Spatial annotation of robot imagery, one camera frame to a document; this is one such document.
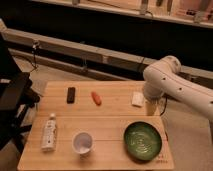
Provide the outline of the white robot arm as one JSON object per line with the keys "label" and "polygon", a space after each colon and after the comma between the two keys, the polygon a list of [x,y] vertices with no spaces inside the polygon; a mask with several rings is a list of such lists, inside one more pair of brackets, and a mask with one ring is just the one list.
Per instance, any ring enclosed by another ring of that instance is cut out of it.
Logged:
{"label": "white robot arm", "polygon": [[178,76],[181,63],[175,56],[165,56],[143,71],[143,94],[157,101],[164,93],[197,110],[213,122],[213,90]]}

